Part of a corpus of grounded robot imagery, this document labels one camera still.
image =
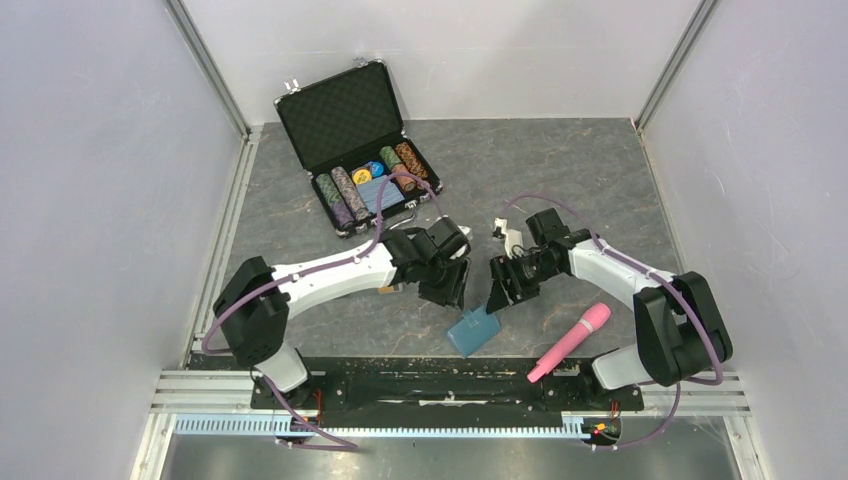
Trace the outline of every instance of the black case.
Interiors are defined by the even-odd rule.
[[[382,147],[388,145],[394,148],[407,142],[427,170],[429,178],[426,181],[433,192],[441,192],[443,185],[439,176],[415,143],[405,135],[389,70],[381,60],[363,63],[302,89],[296,87],[277,98],[274,106],[300,163],[309,172],[315,195],[340,237],[364,232],[376,224],[377,216],[372,214],[345,230],[339,227],[330,205],[324,201],[315,183],[318,175],[330,173],[339,165],[350,175],[366,162],[378,160],[383,163],[379,154]],[[384,219],[415,208],[418,203],[430,198],[427,191],[420,187],[407,193],[397,182],[395,186],[405,201],[384,208]]]

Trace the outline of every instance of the gray marble tabletop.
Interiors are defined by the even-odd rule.
[[[491,238],[495,215],[506,199],[527,190],[556,193],[618,249],[657,268],[678,270],[651,171],[629,120],[425,120],[407,122],[406,131],[444,181],[439,202],[445,212],[472,228],[466,308],[485,304],[491,288],[488,261],[503,251]],[[522,200],[509,211],[510,227],[526,232],[524,220],[548,207]],[[432,202],[425,203],[415,224],[426,226],[436,217]],[[565,212],[561,217],[572,229],[583,227]],[[335,235],[282,125],[268,124],[227,278],[256,255],[269,265],[302,262],[353,248],[372,233],[351,239]],[[612,308],[612,317],[574,355],[593,356],[633,343],[628,308],[589,283],[561,275],[543,283],[538,298],[498,312],[501,333],[477,355],[540,356],[599,301]],[[400,293],[361,293],[316,306],[289,321],[286,339],[306,356],[457,355],[445,332],[460,316],[419,299],[417,287],[407,286]]]

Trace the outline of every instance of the robotic arm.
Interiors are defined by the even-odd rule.
[[[581,371],[591,391],[649,381],[670,386],[710,367],[707,350],[692,324],[697,320],[687,317],[677,324],[674,314],[684,315],[681,305],[653,275],[605,253],[609,248],[605,241],[596,243],[585,229],[570,231],[554,209],[527,219],[536,243],[530,249],[524,249],[520,233],[507,229],[505,220],[498,219],[495,225],[494,236],[505,240],[506,255],[490,262],[493,285],[487,313],[538,296],[540,284],[560,273],[597,285],[633,310],[636,344],[601,355]],[[640,265],[680,292],[700,318],[719,361],[729,359],[733,347],[704,277]]]
[[[463,308],[470,251],[471,230],[459,227],[448,217],[429,229],[387,230],[376,248],[359,257],[369,243],[353,250],[310,262],[269,267],[262,257],[246,260],[213,305],[221,316],[249,292],[291,275],[291,283],[280,285],[236,310],[221,331],[238,365],[255,366],[273,379],[282,392],[289,392],[308,379],[300,354],[285,343],[288,319],[320,303],[360,290],[418,283],[419,296],[442,306]],[[313,267],[355,258],[333,268]]]

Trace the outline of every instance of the wall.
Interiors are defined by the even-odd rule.
[[[778,479],[845,478],[848,5],[721,2],[647,129]]]
[[[186,0],[248,121],[380,57],[406,118],[633,117],[697,0]]]
[[[0,6],[0,478],[127,478],[239,139],[163,4]]]

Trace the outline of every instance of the pink handle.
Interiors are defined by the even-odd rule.
[[[595,330],[604,326],[610,316],[610,309],[603,303],[592,305],[589,310],[580,317],[577,325],[571,328],[557,343],[544,354],[539,361],[536,362],[536,367],[527,374],[527,379],[530,383],[536,383],[540,378],[551,372],[559,362],[562,361],[569,353],[574,351],[586,337]]]

